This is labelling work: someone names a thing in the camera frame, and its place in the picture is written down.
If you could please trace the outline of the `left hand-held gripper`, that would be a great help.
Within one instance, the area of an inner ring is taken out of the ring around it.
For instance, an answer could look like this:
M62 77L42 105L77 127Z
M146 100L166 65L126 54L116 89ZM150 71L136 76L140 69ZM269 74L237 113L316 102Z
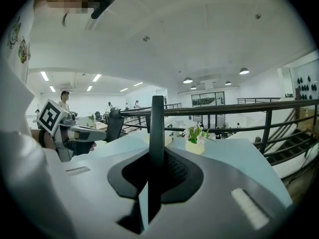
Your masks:
M68 162L73 156L73 151L67 148L67 137L79 142L94 142L105 140L107 136L102 130L76 125L74 114L52 99L46 101L37 122L50 134L61 162Z

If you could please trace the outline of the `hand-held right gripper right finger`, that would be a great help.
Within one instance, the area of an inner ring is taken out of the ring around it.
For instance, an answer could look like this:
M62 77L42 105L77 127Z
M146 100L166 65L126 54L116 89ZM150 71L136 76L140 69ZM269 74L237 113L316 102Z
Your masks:
M150 223L150 239L266 239L291 213L276 195L222 161L176 153L196 163L203 182L186 202L162 205Z

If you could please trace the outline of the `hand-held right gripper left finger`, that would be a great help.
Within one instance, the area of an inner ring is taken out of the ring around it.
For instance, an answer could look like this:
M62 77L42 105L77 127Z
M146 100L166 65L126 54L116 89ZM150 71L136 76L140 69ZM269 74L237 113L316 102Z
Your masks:
M148 229L140 234L119 225L130 217L135 201L120 197L108 182L114 165L148 151L142 143L99 143L93 152L61 162L46 150L46 158L59 197L71 212L80 239L150 239Z

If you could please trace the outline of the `black framed photo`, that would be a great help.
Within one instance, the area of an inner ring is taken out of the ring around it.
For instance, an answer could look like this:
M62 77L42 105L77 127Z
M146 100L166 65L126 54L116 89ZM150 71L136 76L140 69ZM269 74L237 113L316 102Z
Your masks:
M164 167L164 107L163 96L153 96L150 142L149 142L148 181L139 194L140 213L143 231L160 209L161 176Z

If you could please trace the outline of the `person's left forearm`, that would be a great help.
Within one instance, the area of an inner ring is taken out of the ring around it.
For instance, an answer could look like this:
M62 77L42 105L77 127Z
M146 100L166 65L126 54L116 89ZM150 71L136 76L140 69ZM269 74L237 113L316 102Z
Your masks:
M31 129L32 138L36 140L43 148L56 151L56 145L51 135L45 129Z

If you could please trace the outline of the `person's left hand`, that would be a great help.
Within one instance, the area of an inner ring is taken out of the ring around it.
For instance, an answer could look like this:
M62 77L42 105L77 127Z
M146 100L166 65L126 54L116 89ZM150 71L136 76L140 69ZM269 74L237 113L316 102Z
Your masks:
M96 147L95 142L80 142L74 140L64 141L64 146L73 152L73 155L82 155L88 154L90 151L93 151Z

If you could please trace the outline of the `potted plant in cream pot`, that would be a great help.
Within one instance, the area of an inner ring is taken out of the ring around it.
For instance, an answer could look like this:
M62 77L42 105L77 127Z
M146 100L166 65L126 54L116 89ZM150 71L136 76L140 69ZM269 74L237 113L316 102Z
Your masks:
M209 134L209 131L205 131L200 123L185 129L182 136L186 139L186 151L197 155L204 153L206 141L216 141L215 134Z

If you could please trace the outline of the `row of ceiling light strips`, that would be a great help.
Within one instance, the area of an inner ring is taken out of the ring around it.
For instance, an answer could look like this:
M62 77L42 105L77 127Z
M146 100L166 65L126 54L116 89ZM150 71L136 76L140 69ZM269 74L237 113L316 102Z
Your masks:
M51 91L122 93L140 88L144 83L101 74L76 72L37 73L39 82Z

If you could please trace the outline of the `person's white cartoon-print shirt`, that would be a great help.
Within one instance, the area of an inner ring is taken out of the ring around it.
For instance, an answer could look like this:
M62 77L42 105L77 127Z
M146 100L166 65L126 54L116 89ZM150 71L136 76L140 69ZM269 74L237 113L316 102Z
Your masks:
M25 116L33 100L26 86L30 32L38 0L27 0L0 38L0 178L14 204L49 239L76 239L49 172L54 154Z

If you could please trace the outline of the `black staircase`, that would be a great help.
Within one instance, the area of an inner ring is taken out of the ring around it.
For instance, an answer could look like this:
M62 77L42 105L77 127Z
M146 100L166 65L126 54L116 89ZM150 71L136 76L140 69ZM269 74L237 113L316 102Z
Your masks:
M319 143L319 140L304 130L295 129L287 139L278 143L280 145L277 149L264 153L264 157L271 166L305 155L306 152L312 150L316 143Z

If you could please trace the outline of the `black metal railing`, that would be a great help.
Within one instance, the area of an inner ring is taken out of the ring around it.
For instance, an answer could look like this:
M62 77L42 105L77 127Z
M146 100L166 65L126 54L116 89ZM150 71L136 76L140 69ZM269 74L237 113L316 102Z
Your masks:
M226 128L225 126L204 128L209 133L219 135L235 135L240 132L257 132L262 131L261 137L256 137L253 145L264 155L265 152L279 147L280 141L288 138L295 129L304 130L319 140L319 99L308 101L284 101L273 103L257 104L236 104L216 107L200 108L178 108L165 109L164 115L168 116L211 116L246 114L250 112L263 112L265 121L261 125Z

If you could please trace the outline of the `distant black railing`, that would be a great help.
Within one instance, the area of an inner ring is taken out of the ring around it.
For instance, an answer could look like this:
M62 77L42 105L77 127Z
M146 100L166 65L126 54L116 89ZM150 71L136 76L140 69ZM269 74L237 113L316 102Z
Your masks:
M238 98L237 104L257 104L278 102L281 98Z

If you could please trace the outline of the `group of black wall ornaments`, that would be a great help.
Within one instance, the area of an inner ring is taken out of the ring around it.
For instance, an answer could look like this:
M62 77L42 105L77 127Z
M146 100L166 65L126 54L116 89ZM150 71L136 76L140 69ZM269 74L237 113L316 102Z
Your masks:
M310 75L297 78L297 89L302 100L319 99L319 81L313 80Z

